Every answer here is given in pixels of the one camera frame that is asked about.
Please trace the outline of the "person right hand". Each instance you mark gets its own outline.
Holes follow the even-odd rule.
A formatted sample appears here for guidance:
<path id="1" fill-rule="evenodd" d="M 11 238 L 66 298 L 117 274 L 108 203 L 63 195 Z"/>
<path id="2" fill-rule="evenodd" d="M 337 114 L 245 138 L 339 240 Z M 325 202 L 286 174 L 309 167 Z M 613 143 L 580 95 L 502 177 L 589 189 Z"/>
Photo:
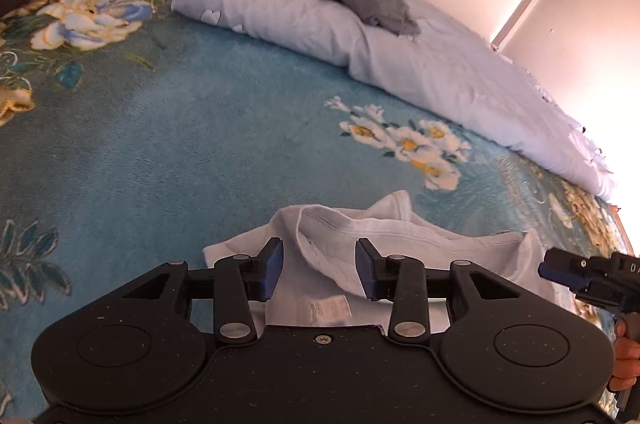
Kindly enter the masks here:
<path id="1" fill-rule="evenodd" d="M 615 327 L 614 368 L 608 381 L 610 392 L 623 392 L 637 384 L 640 375 L 640 344 L 627 336 L 625 320 L 618 320 Z"/>

